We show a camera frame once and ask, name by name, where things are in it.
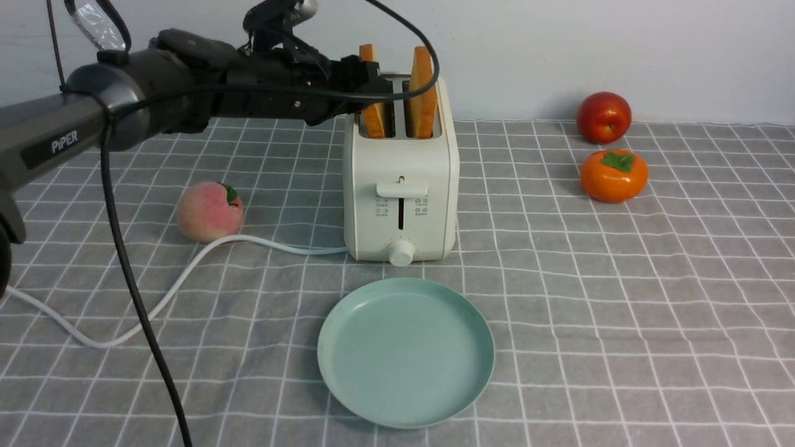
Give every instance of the toaster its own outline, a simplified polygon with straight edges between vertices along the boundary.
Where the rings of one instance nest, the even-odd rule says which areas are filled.
[[[396,93],[409,75],[384,75]],[[353,258],[408,266],[447,257],[456,241],[460,158],[444,79],[431,138],[412,138],[410,100],[385,103],[391,126],[368,138],[362,114],[345,118],[344,240]]]

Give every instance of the toast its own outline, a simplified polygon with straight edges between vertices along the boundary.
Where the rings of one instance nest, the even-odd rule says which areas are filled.
[[[431,55],[428,49],[418,46],[414,49],[414,63],[411,68],[409,90],[417,90],[428,83],[433,76]],[[431,138],[433,136],[433,122],[436,118],[436,105],[439,97],[436,94],[436,85],[419,96],[409,100],[411,109],[411,135],[414,138]]]
[[[361,57],[362,60],[375,62],[375,49],[373,45],[361,45],[359,47],[359,57]],[[367,136],[369,138],[386,137],[386,122],[384,117],[384,105],[382,103],[371,104],[362,111],[364,126],[367,128]]]

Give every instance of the light green plate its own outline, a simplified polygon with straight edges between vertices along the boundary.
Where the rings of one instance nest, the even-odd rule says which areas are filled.
[[[494,370],[483,315],[454,290],[417,278],[347,295],[320,330],[320,374],[334,397],[370,422],[432,426],[466,410]]]

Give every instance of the gray checkered tablecloth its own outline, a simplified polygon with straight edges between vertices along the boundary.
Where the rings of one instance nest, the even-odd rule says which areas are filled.
[[[122,229],[149,306],[200,246],[173,224],[187,185],[225,181],[244,233],[341,247],[339,120],[219,120],[113,154]],[[625,204],[583,197],[594,146],[569,122],[457,122],[455,251],[406,268],[241,243],[202,261],[153,326],[199,446],[787,447],[795,445],[795,128],[642,124],[612,147],[650,165]],[[17,194],[29,241],[12,285],[89,336],[136,323],[96,151]],[[328,393],[324,316],[381,278],[465,294],[491,324],[492,384],[459,417],[385,430]],[[178,446],[142,335],[80,346],[0,304],[0,445]]]

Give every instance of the persimmon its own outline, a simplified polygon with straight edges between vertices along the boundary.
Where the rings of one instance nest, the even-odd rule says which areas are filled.
[[[593,199],[609,204],[629,200],[645,188],[649,166],[629,150],[607,149],[589,155],[580,170],[580,183]]]

